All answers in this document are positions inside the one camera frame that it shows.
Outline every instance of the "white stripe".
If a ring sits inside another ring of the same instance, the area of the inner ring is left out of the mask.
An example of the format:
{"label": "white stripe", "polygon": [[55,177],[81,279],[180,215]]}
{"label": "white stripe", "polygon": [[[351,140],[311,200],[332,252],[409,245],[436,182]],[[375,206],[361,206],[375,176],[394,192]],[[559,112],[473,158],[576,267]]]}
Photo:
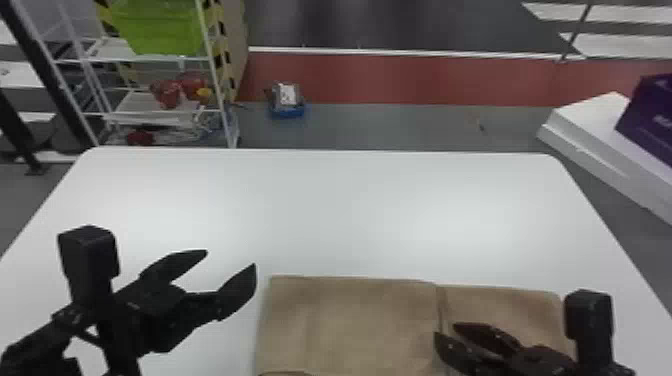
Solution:
{"label": "white stripe", "polygon": [[[79,155],[65,155],[53,150],[44,150],[35,153],[35,158],[44,163],[73,163],[79,158]],[[23,158],[19,157],[15,162],[23,163]]]}
{"label": "white stripe", "polygon": [[4,21],[0,20],[0,44],[16,46],[16,39]]}
{"label": "white stripe", "polygon": [[665,36],[580,34],[574,48],[589,57],[672,59],[672,37]]}
{"label": "white stripe", "polygon": [[24,123],[33,121],[51,121],[56,116],[53,112],[19,112],[19,117]]}
{"label": "white stripe", "polygon": [[44,87],[30,63],[1,61],[0,71],[7,73],[0,75],[0,87],[3,89]]}
{"label": "white stripe", "polygon": [[[480,51],[425,51],[425,50],[382,50],[348,48],[309,48],[309,47],[260,47],[251,46],[250,52],[288,53],[297,55],[367,55],[367,56],[420,56],[420,57],[471,57],[486,59],[543,59],[556,60],[557,53],[528,52],[480,52]],[[583,60],[581,55],[569,55],[570,60]]]}
{"label": "white stripe", "polygon": [[[523,3],[523,5],[542,20],[564,21],[578,20],[586,7],[582,4]],[[672,7],[595,5],[587,20],[672,24]]]}

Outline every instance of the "metal shelf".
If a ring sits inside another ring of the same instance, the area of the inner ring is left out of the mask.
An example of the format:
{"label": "metal shelf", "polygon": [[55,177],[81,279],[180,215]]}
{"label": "metal shelf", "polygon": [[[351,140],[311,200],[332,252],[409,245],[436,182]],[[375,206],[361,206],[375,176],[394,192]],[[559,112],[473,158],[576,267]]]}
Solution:
{"label": "metal shelf", "polygon": [[84,56],[77,59],[58,59],[57,63],[115,63],[115,62],[207,62],[207,56],[184,56],[184,55],[138,55],[122,38],[83,39],[82,42],[93,43],[85,50]]}
{"label": "metal shelf", "polygon": [[[85,28],[86,32],[83,33],[84,29],[80,30],[76,25],[81,20],[68,13],[65,0],[46,3],[45,7],[53,7],[53,12],[60,16],[60,21],[53,26],[46,25],[48,32],[42,34],[36,26],[36,20],[31,19],[21,2],[17,2],[17,10],[37,40],[42,53],[49,59],[48,63],[60,89],[87,128],[94,145],[102,141],[100,133],[96,135],[88,123],[87,118],[90,116],[102,118],[108,133],[114,129],[119,130],[122,125],[138,124],[222,130],[229,146],[235,148],[239,136],[238,125],[232,123],[236,121],[236,117],[228,103],[229,92],[226,90],[229,89],[223,87],[228,84],[230,73],[226,65],[222,67],[216,63],[216,57],[223,59],[225,56],[227,37],[223,35],[224,28],[213,27],[210,25],[212,20],[206,20],[202,1],[193,2],[204,41],[203,56],[137,54],[125,39],[116,34],[108,34],[97,18],[87,20],[87,25],[94,25],[97,32]],[[56,30],[60,35],[59,42],[72,46],[67,56],[54,58],[47,48],[45,34]],[[68,84],[63,73],[73,69],[79,72],[82,80],[74,86]],[[173,80],[179,74],[191,71],[203,72],[208,87],[212,89],[208,105],[201,105],[198,101],[189,101],[183,97],[177,108],[165,110],[160,107],[154,95],[148,92],[148,86],[154,82]],[[79,100],[75,91],[89,93],[88,99]]]}

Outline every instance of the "black pole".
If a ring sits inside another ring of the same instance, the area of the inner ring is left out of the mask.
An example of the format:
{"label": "black pole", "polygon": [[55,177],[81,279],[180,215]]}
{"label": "black pole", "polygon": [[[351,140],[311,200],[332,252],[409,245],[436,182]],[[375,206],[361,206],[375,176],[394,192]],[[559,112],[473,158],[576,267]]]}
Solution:
{"label": "black pole", "polygon": [[583,27],[583,24],[586,23],[586,19],[588,19],[588,15],[590,14],[590,11],[593,9],[593,5],[595,5],[595,0],[587,0],[586,7],[583,9],[581,17],[576,22],[574,32],[572,32],[572,36],[567,41],[567,48],[565,49],[565,52],[562,53],[559,62],[564,63],[567,60],[567,55],[569,55],[572,48],[574,48],[574,42],[576,42],[576,38],[578,38],[579,34],[581,34],[581,28]]}
{"label": "black pole", "polygon": [[70,128],[72,134],[83,146],[93,146],[86,133],[84,124],[77,115],[77,111],[63,92],[67,88],[61,89],[61,85],[56,79],[48,58],[42,52],[38,42],[33,39],[28,29],[26,29],[21,17],[12,6],[12,0],[0,0],[0,15],[2,15],[5,24],[7,24],[7,27],[14,35],[14,39],[16,39],[24,55],[26,55],[33,69],[35,69],[38,77],[42,80],[45,89],[54,101],[54,104],[56,104],[59,113],[65,119],[65,123]]}
{"label": "black pole", "polygon": [[28,164],[27,175],[44,175],[47,168],[35,158],[28,147],[28,142],[32,140],[33,135],[28,128],[23,124],[19,114],[16,113],[14,107],[9,102],[5,93],[0,90],[0,130],[3,136],[14,145],[16,151],[23,157]]}

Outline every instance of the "beige towel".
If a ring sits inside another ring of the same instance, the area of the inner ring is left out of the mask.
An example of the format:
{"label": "beige towel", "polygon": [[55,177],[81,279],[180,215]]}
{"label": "beige towel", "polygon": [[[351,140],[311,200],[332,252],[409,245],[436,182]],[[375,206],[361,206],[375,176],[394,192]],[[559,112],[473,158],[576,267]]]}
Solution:
{"label": "beige towel", "polygon": [[549,293],[437,287],[407,280],[271,279],[257,339],[257,374],[439,376],[433,332],[496,324],[524,344],[568,351],[562,303]]}

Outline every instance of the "green basket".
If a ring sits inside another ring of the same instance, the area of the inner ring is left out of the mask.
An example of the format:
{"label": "green basket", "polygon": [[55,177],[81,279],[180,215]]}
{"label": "green basket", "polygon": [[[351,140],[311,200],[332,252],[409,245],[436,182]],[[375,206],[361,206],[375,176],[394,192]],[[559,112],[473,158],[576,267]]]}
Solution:
{"label": "green basket", "polygon": [[110,13],[136,54],[198,55],[203,50],[194,0],[117,0]]}

